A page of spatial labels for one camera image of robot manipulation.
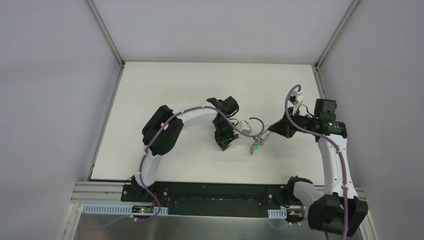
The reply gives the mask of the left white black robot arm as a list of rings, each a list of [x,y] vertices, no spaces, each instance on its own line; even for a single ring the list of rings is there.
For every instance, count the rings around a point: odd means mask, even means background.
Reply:
[[[160,106],[141,131],[143,156],[138,172],[131,178],[134,197],[143,203],[152,198],[150,186],[156,181],[160,161],[174,148],[182,130],[212,123],[215,143],[225,151],[239,137],[230,121],[238,111],[239,105],[232,96],[224,100],[208,98],[201,105],[180,111]]]

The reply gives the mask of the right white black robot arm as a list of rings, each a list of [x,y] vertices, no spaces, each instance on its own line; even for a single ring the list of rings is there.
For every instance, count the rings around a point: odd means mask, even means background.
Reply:
[[[368,214],[368,204],[359,198],[349,171],[347,129],[336,120],[337,103],[318,98],[312,115],[301,115],[299,97],[287,100],[281,120],[272,124],[272,133],[291,138],[296,132],[311,134],[318,145],[324,173],[324,190],[319,193],[311,180],[299,176],[289,178],[278,197],[285,205],[302,204],[307,209],[310,229],[352,237]]]

